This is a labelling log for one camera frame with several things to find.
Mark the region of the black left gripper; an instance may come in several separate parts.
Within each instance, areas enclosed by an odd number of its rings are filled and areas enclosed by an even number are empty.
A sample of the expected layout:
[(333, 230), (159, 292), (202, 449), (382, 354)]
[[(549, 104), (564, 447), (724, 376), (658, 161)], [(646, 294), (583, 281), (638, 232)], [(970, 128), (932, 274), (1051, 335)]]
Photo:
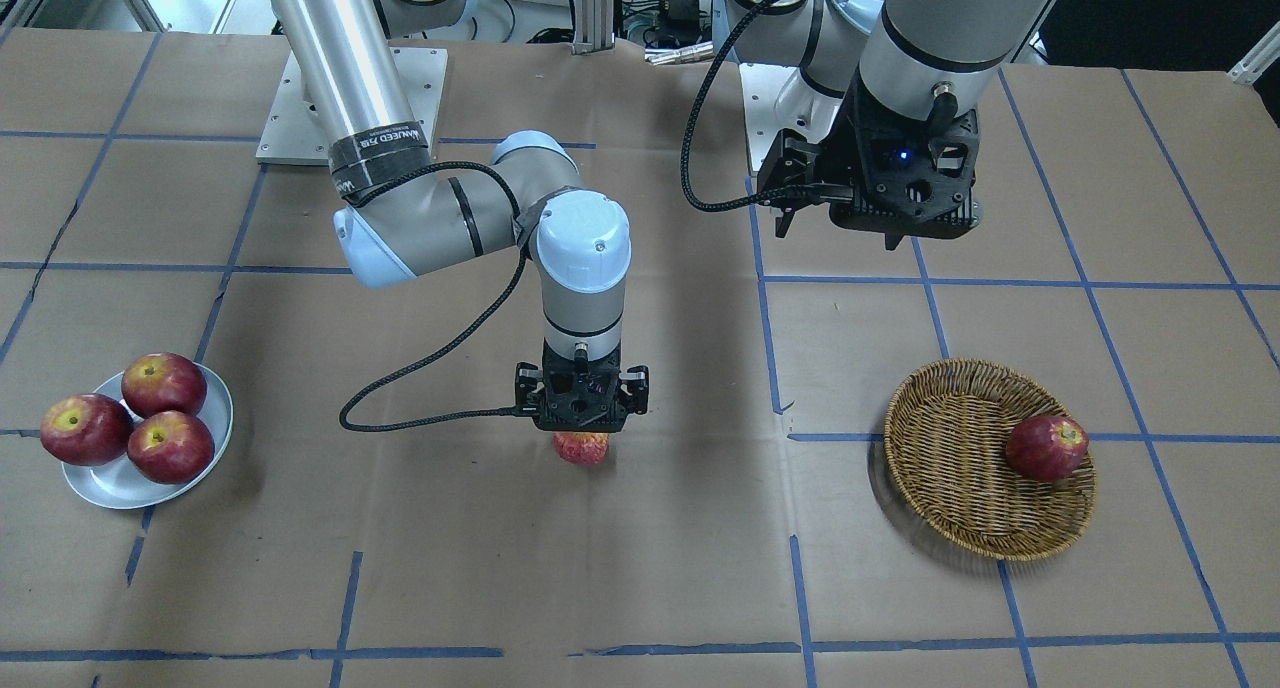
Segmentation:
[[(925, 115), (905, 116), (873, 95), (858, 75), (826, 136), (829, 219), (846, 231), (876, 231), (884, 249), (906, 237), (955, 240), (982, 223), (973, 197), (980, 132), (977, 110), (959, 110), (948, 82), (929, 88)], [(771, 210), (774, 237), (785, 238), (795, 214), (823, 205), (828, 185), (817, 176), (820, 146), (799, 130), (780, 129), (765, 153), (759, 205)]]

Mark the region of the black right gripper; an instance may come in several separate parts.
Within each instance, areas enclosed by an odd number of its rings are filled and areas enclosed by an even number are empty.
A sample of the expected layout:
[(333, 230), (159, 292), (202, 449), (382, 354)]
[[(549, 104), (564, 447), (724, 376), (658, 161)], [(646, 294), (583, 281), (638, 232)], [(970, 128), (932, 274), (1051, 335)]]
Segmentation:
[(563, 357), (544, 347), (541, 366), (516, 366), (517, 414), (549, 432), (620, 432), (628, 416), (646, 413), (650, 389), (648, 366), (621, 370), (620, 359), (620, 349), (589, 361), (584, 350)]

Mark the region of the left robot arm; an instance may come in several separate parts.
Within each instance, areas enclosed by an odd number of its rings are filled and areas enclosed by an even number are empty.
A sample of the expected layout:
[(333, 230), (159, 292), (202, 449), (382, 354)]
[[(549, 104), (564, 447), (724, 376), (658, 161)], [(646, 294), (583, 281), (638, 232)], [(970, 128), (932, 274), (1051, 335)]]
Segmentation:
[(955, 240), (982, 223), (978, 104), (1056, 0), (710, 0), (709, 72), (787, 70), (746, 95), (756, 191), (786, 237), (824, 206), (846, 231)]

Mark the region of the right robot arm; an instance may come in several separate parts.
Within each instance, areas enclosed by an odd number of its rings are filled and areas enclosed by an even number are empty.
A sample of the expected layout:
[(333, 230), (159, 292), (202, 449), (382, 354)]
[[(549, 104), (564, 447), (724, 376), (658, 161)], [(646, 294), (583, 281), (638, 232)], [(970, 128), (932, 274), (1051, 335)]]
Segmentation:
[(579, 165), (540, 130), (497, 145), (486, 164), (435, 161), (401, 83), (390, 40), (468, 14), (472, 0), (270, 0), (317, 110), (333, 226), (348, 267), (371, 288), (411, 281), (502, 249), (541, 281), (541, 364), (521, 363), (513, 405), (550, 432), (616, 434), (648, 409), (645, 366), (623, 370), (630, 219), (589, 191)]

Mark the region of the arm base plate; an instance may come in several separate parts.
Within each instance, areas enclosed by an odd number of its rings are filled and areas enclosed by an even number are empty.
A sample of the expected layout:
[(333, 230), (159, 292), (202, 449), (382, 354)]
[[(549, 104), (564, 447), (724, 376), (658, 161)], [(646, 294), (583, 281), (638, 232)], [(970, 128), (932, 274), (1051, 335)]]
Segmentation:
[(841, 92), (824, 95), (796, 66), (742, 63), (739, 74), (750, 176), (756, 176), (782, 129), (800, 133), (809, 145), (828, 136), (844, 100)]
[(291, 54), (268, 110), (256, 160), (294, 168), (328, 168), (339, 138), (411, 123), (429, 150), (435, 146), (448, 51), (383, 47), (352, 61), (320, 61), (311, 70)]

